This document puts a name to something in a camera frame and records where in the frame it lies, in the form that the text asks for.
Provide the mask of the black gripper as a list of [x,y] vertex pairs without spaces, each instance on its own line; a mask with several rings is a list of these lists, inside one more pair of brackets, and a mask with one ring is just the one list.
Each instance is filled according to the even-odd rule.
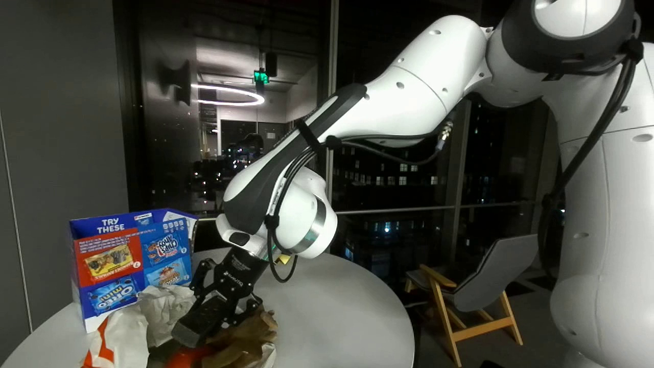
[[241,250],[229,250],[220,261],[205,258],[190,283],[196,301],[173,325],[172,337],[185,348],[196,348],[222,320],[231,320],[232,333],[255,332],[263,301],[254,292],[254,286],[265,268],[263,260]]

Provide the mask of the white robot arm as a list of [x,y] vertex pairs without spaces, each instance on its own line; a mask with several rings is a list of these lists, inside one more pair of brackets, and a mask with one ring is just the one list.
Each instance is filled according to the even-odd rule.
[[182,344],[234,320],[277,255],[358,263],[436,239],[473,263],[502,235],[545,247],[563,368],[654,368],[654,85],[648,0],[500,0],[426,24],[231,178],[227,252]]

